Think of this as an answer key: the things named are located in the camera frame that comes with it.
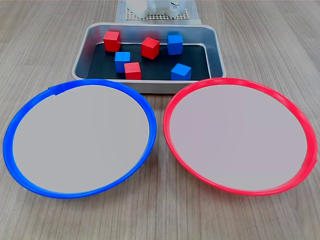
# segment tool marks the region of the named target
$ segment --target tray rim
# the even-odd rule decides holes
[[[153,26],[155,28],[157,28],[157,27],[187,27],[187,28],[188,27],[193,27],[193,28],[206,28],[206,29],[209,29],[210,31],[212,31],[214,33],[214,36],[215,36],[216,48],[217,48],[217,51],[218,51],[219,61],[221,63],[221,68],[222,68],[222,76],[220,78],[225,78],[226,77],[226,69],[225,69],[225,64],[224,64],[223,58],[222,58],[221,48],[220,48],[220,44],[219,44],[219,41],[218,41],[218,35],[217,35],[216,30],[211,26],[203,25],[203,24],[143,24],[143,23],[97,22],[97,23],[94,23],[94,24],[91,24],[90,26],[88,26],[88,28],[85,31],[83,40],[82,40],[81,45],[80,45],[80,49],[78,50],[78,53],[76,55],[76,58],[75,58],[75,61],[74,61],[74,64],[73,64],[73,67],[72,67],[72,70],[71,70],[71,75],[75,80],[86,79],[86,78],[81,78],[81,77],[77,76],[76,68],[77,68],[77,65],[79,64],[79,60],[80,60],[81,54],[82,54],[82,52],[84,50],[84,46],[85,46],[85,43],[87,41],[89,31],[93,27],[100,26],[100,25],[107,25],[107,26],[140,26],[140,27]],[[207,50],[206,50],[205,47],[204,47],[204,50],[205,50],[205,53],[206,53],[205,54],[206,57],[208,57],[207,56]],[[128,84],[161,84],[161,85],[162,84],[163,85],[165,85],[165,84],[169,84],[169,85],[172,85],[172,84],[190,85],[190,84],[199,82],[197,80],[149,80],[149,79],[146,79],[146,80],[130,80],[130,79],[110,79],[110,78],[108,78],[107,80],[113,81],[113,82],[122,83],[122,84],[128,83]]]

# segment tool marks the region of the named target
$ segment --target red plate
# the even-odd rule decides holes
[[[316,135],[301,110],[244,79],[212,78],[185,87],[167,106],[163,131],[184,168],[235,194],[287,191],[317,162]]]

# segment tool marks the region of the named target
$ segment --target wooden block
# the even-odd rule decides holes
[[[141,69],[139,62],[129,62],[124,64],[125,79],[141,80]]]
[[[168,35],[166,44],[169,55],[182,54],[184,41],[180,34]]]
[[[148,59],[155,59],[159,55],[160,41],[147,37],[141,45],[141,55]]]
[[[107,52],[118,52],[121,47],[120,33],[107,31],[103,37],[104,49]]]
[[[125,73],[125,64],[130,63],[131,61],[131,54],[130,52],[126,51],[118,51],[115,53],[115,71],[119,74]]]
[[[171,70],[171,80],[190,80],[191,67],[178,63]]]

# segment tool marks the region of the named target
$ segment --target white grid mat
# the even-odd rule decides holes
[[[190,16],[188,13],[188,8],[185,8],[183,15],[178,15],[176,17],[169,17],[168,15],[148,15],[143,19],[139,19],[132,11],[128,8],[126,9],[125,20],[134,21],[134,20],[189,20]]]

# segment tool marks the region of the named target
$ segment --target metal tray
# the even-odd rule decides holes
[[[131,61],[140,62],[142,80],[125,79],[115,73],[114,53],[105,52],[103,37],[107,31],[121,34],[120,51],[130,51]],[[182,55],[168,55],[168,34],[179,33],[183,38]],[[141,57],[140,44],[146,37],[160,41],[160,54],[155,60]],[[170,80],[170,69],[177,63],[191,67],[191,80]],[[216,31],[206,25],[95,23],[88,27],[72,76],[80,79],[108,79],[125,84],[139,93],[175,94],[185,86],[207,78],[225,77]]]

